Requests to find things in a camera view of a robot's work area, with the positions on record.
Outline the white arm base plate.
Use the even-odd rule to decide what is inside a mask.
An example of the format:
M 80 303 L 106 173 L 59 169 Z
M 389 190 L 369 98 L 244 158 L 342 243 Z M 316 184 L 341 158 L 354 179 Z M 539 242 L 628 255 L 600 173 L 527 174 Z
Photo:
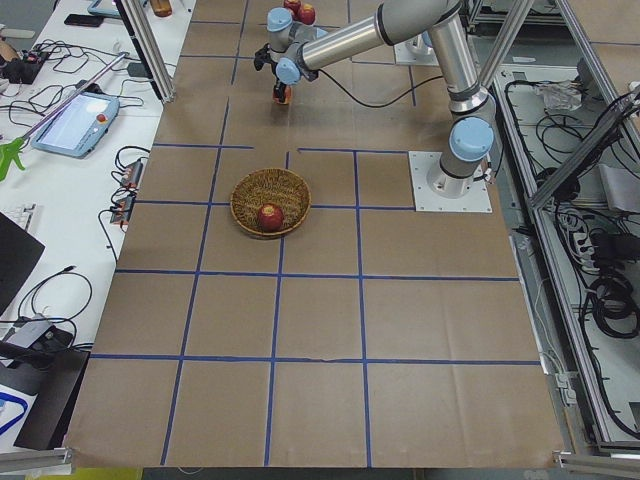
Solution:
M 417 212 L 480 213 L 493 212 L 487 184 L 475 181 L 481 168 L 468 179 L 455 179 L 441 169 L 441 152 L 409 151 L 409 171 Z
M 418 35 L 394 46 L 395 63 L 404 66 L 438 66 L 428 36 Z

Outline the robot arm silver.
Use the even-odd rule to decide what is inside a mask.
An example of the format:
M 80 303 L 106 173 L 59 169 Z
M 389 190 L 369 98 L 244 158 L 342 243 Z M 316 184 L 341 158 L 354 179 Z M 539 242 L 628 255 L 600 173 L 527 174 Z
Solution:
M 449 95 L 453 124 L 448 146 L 427 174 L 429 187 L 445 198 L 468 193 L 474 173 L 495 142 L 495 101 L 481 84 L 460 20 L 459 1 L 385 1 L 369 17 L 333 32 L 295 20 L 284 7 L 267 15 L 268 42 L 255 53 L 254 68 L 268 65 L 274 96 L 341 60 L 381 45 L 395 46 L 425 34 Z

